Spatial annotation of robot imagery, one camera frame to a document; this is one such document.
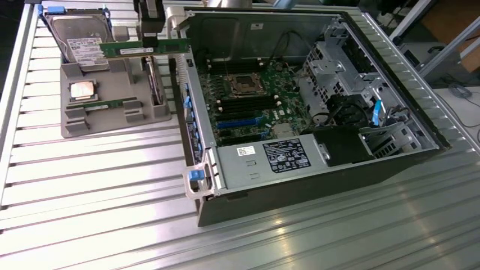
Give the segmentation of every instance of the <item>metal slatted surface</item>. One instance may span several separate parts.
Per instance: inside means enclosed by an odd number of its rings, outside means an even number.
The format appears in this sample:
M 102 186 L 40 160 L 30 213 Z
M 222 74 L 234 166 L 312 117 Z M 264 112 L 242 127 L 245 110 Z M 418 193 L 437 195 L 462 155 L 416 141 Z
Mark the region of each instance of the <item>metal slatted surface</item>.
M 113 24 L 133 26 L 128 1 L 44 5 L 104 3 Z M 480 266 L 480 158 L 468 138 L 368 18 L 353 8 L 322 9 L 349 12 L 453 149 L 380 185 L 197 228 L 194 205 L 184 196 L 174 118 L 78 138 L 60 136 L 58 49 L 33 18 L 2 136 L 0 269 Z M 164 75 L 165 63 L 160 60 Z M 170 85 L 168 76 L 164 83 Z

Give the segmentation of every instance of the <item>motherboard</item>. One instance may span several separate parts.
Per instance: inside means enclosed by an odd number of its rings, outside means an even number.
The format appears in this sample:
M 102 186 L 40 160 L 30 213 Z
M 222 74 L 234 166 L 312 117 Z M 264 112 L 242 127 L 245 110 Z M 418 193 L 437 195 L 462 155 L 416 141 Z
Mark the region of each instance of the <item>motherboard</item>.
M 253 73 L 200 73 L 218 146 L 296 136 L 312 125 L 294 72 L 270 61 Z

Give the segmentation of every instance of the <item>hard drive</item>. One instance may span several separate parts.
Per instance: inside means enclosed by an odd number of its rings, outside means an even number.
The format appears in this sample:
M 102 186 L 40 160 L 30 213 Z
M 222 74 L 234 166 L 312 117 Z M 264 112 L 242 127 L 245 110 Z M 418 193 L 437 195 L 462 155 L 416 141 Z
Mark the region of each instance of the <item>hard drive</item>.
M 66 10 L 48 7 L 38 16 L 57 42 L 64 61 L 77 63 L 82 71 L 109 68 L 98 44 L 113 42 L 108 9 Z

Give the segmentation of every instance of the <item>cpu socket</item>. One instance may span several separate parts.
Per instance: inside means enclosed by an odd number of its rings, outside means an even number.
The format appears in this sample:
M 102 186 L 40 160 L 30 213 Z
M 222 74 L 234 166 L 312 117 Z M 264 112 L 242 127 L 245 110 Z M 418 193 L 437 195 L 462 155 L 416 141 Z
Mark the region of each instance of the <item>cpu socket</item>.
M 260 78 L 254 73 L 230 75 L 228 77 L 228 81 L 232 85 L 232 94 L 236 97 L 265 94 L 260 83 Z

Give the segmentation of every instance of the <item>power supply label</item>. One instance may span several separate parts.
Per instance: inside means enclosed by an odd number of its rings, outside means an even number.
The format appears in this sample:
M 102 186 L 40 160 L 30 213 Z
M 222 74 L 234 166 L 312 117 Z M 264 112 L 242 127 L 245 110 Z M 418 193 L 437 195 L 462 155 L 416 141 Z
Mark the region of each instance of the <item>power supply label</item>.
M 300 139 L 264 143 L 262 149 L 273 173 L 282 173 L 310 166 Z

